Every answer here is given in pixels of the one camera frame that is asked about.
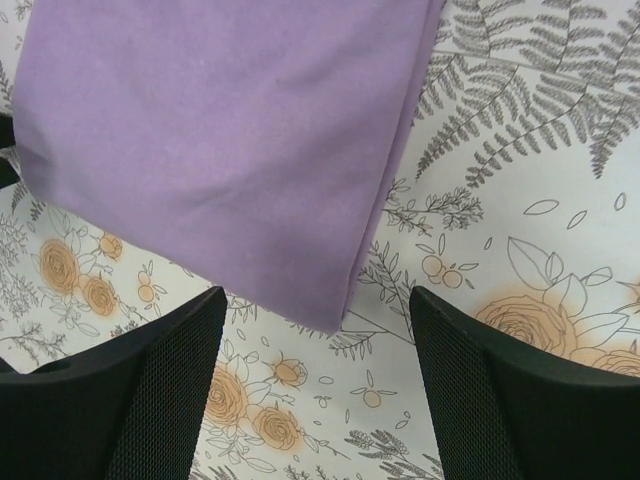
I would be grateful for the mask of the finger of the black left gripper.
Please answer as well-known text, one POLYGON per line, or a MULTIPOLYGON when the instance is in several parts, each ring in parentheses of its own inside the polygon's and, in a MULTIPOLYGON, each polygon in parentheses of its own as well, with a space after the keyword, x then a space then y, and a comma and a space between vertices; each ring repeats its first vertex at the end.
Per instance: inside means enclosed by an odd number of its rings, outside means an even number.
POLYGON ((8 150, 15 146, 13 120, 10 116, 0 115, 0 188, 13 185, 19 181, 19 175, 9 161, 8 150))

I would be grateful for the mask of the purple t shirt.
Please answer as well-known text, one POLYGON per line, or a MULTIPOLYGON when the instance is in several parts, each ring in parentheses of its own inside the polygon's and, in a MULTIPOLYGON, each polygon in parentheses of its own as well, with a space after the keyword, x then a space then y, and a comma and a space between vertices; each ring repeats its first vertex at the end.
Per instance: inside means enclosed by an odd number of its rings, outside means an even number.
POLYGON ((332 334, 439 1, 38 1, 12 96, 32 194, 332 334))

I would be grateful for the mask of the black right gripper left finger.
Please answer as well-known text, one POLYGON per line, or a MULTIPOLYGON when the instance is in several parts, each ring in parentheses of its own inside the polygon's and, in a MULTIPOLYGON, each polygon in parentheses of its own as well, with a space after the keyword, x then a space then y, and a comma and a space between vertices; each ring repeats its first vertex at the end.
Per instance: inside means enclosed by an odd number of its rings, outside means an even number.
POLYGON ((226 309, 213 287, 31 373, 3 362, 2 478, 188 478, 226 309))

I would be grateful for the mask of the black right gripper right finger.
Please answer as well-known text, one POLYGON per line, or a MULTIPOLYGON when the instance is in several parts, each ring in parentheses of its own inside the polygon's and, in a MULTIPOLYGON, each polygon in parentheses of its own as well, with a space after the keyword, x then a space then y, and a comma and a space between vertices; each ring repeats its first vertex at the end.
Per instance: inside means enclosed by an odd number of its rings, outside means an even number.
POLYGON ((588 348, 564 359, 422 287, 410 315, 446 478, 638 477, 635 353, 588 348))

